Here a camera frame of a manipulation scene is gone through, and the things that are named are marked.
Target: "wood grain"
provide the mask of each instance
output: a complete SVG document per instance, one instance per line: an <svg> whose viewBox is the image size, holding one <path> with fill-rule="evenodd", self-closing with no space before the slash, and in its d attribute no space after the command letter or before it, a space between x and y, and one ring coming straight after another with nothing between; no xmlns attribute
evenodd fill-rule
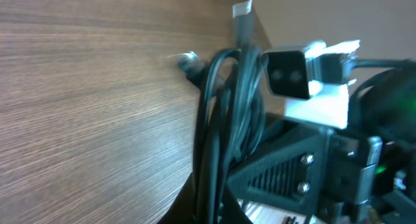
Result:
<svg viewBox="0 0 416 224"><path fill-rule="evenodd" d="M233 45L239 1L0 0L0 223L156 222L199 94L166 57Z"/></svg>

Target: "metal screw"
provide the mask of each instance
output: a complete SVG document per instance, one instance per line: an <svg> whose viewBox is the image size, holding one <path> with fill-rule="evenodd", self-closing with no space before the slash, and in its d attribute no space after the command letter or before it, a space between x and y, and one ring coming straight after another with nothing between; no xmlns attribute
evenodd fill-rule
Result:
<svg viewBox="0 0 416 224"><path fill-rule="evenodd" d="M300 182L298 184L298 193L305 194L309 191L309 183L307 182Z"/></svg>
<svg viewBox="0 0 416 224"><path fill-rule="evenodd" d="M303 165L310 165L313 162L313 155L312 154L308 154L308 155L304 155L301 157L300 162Z"/></svg>

